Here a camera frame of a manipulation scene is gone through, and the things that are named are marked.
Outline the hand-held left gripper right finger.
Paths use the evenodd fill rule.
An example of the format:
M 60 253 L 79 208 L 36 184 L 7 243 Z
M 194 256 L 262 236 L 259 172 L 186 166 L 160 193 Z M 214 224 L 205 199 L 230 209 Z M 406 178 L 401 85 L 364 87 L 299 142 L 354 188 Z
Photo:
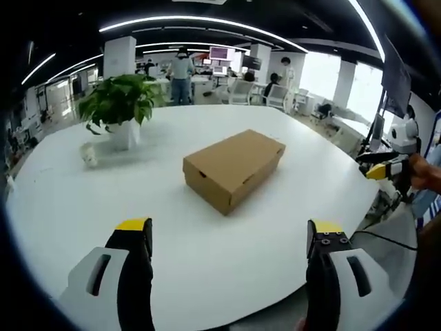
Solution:
M 399 306 L 389 275 L 332 222 L 307 223 L 307 330 L 375 330 Z

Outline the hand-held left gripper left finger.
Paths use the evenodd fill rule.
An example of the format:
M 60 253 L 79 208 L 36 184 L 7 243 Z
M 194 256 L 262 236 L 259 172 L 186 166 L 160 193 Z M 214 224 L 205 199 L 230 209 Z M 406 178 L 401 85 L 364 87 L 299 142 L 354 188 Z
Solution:
M 59 307 L 80 330 L 153 330 L 152 219 L 117 225 L 70 271 Z

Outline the person's right hand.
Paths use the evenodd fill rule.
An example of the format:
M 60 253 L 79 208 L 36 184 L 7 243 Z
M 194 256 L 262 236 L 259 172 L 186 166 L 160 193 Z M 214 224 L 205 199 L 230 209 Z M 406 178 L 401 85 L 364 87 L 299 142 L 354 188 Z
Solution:
M 440 194 L 441 176 L 440 168 L 431 165 L 419 154 L 409 157 L 411 168 L 411 186 L 416 190 L 430 190 Z

